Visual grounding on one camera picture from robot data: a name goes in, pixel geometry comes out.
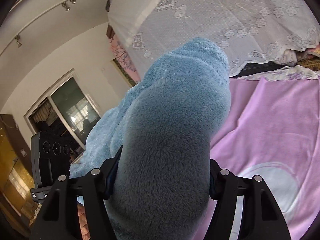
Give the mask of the person's left hand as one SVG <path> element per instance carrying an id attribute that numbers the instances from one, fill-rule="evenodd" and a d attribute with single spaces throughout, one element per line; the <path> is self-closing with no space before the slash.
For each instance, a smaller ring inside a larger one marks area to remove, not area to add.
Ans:
<path id="1" fill-rule="evenodd" d="M 90 240 L 91 236 L 88 229 L 85 208 L 82 204 L 78 204 L 77 208 L 78 208 L 79 224 L 80 224 L 82 239 Z"/>

